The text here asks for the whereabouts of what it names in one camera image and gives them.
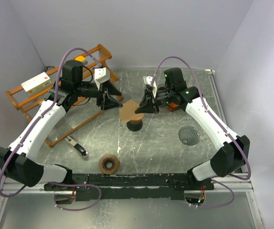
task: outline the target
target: black metal bar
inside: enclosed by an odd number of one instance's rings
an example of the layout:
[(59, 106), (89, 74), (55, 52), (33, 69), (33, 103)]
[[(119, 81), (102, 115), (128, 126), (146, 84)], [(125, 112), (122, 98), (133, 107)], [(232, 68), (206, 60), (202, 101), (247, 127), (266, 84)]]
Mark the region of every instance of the black metal bar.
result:
[[(187, 173), (161, 174), (73, 174), (75, 184), (92, 184), (100, 187), (101, 199), (171, 198), (184, 200), (185, 190), (213, 190), (211, 179), (189, 183)], [(64, 190), (59, 186), (45, 185), (46, 191)], [(76, 201), (98, 198), (98, 191), (92, 187), (76, 189)]]

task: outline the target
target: brown ring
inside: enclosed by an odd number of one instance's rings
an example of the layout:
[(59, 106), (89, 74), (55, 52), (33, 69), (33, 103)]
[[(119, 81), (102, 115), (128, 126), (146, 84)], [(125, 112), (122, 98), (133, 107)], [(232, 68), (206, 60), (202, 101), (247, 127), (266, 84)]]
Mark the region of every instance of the brown ring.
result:
[[(112, 163), (112, 166), (110, 168), (107, 168), (106, 165), (108, 163)], [(104, 174), (113, 174), (116, 172), (119, 168), (120, 162), (118, 158), (115, 155), (107, 154), (101, 157), (99, 160), (99, 169)]]

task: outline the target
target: small cardboard box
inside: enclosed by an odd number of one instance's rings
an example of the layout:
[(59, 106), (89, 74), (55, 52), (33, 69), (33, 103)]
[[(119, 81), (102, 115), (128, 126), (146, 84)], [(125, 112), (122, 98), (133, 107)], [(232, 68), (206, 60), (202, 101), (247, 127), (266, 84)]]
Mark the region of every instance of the small cardboard box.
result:
[(50, 87), (52, 84), (53, 83), (50, 77), (45, 72), (43, 72), (33, 77), (32, 79), (27, 80), (21, 85), (28, 96), (32, 96), (44, 90), (45, 88)]

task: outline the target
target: white box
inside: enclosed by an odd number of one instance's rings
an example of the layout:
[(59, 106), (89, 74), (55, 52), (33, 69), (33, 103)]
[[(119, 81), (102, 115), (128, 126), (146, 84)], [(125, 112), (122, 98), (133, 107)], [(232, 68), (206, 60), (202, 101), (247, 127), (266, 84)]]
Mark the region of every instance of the white box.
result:
[(100, 84), (110, 80), (110, 72), (107, 68), (96, 68), (95, 69), (95, 84), (100, 89)]
[(25, 90), (25, 92), (31, 96), (34, 95), (42, 90), (44, 90), (47, 87), (50, 87), (52, 85), (52, 80), (50, 77), (45, 73), (41, 73), (32, 79), (27, 80), (26, 82), (22, 83), (22, 87)]

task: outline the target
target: metal mesh object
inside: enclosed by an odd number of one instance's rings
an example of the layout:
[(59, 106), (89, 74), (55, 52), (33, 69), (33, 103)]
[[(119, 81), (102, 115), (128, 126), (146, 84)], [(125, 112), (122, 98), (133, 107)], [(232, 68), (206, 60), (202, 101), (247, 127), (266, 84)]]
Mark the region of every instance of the metal mesh object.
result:
[(192, 126), (183, 126), (179, 130), (179, 139), (184, 145), (193, 146), (200, 140), (200, 134)]

